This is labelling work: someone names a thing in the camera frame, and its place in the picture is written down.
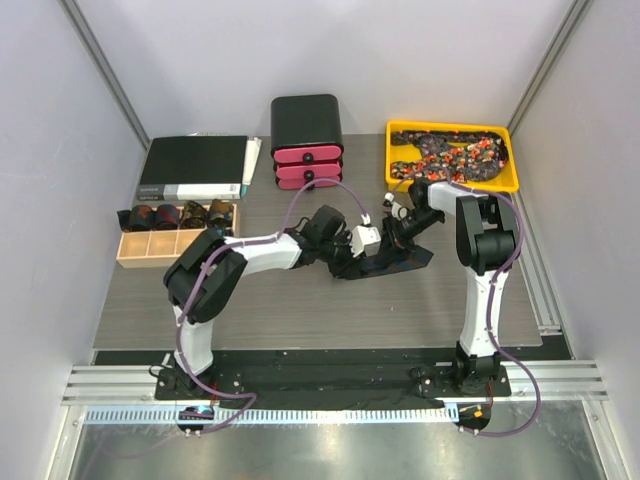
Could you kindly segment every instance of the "book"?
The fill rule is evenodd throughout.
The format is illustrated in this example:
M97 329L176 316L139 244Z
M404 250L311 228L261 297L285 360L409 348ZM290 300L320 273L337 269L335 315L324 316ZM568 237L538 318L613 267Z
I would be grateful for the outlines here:
M247 143L246 135L154 138L138 200L240 198Z

